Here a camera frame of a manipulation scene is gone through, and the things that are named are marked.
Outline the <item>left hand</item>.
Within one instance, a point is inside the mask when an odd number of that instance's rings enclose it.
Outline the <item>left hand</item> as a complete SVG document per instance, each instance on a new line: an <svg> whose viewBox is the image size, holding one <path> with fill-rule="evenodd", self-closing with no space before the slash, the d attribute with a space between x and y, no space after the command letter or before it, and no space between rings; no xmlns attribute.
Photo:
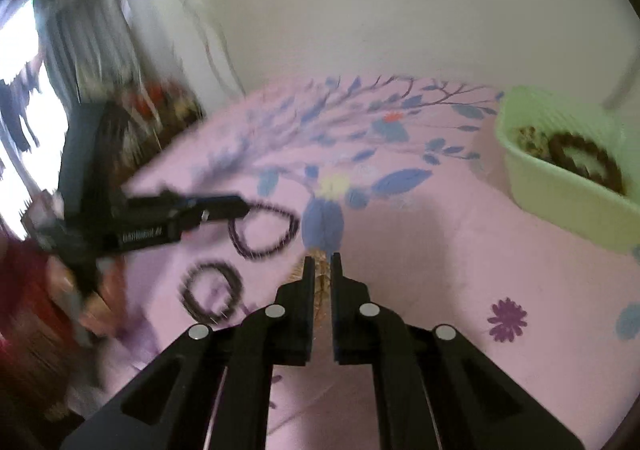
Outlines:
<svg viewBox="0 0 640 450"><path fill-rule="evenodd" d="M90 337L115 338L127 320L126 262L122 257L99 261L98 283L81 291L80 280L61 259L49 256L46 265L50 299L72 322L81 347Z"/></svg>

